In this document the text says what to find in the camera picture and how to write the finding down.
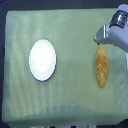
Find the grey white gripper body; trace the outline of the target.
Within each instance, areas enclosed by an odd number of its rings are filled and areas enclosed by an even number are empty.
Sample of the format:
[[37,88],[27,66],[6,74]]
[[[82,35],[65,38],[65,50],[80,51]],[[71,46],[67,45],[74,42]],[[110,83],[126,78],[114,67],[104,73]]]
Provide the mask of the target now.
[[128,5],[119,5],[111,22],[102,26],[93,39],[97,44],[112,44],[128,52]]

